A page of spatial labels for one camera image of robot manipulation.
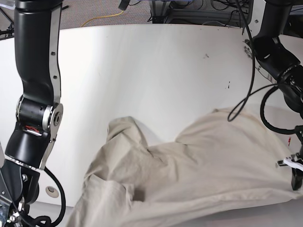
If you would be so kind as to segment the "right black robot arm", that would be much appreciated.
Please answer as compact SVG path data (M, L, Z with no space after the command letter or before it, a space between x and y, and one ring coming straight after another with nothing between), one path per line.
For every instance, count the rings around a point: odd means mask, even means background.
M62 1L17 0L14 10L15 59L23 94L16 107L15 129L0 169L0 224L3 227L55 227L66 211L59 180L46 167L62 116L58 43ZM58 218L33 218L30 205L39 195L40 172L57 185Z

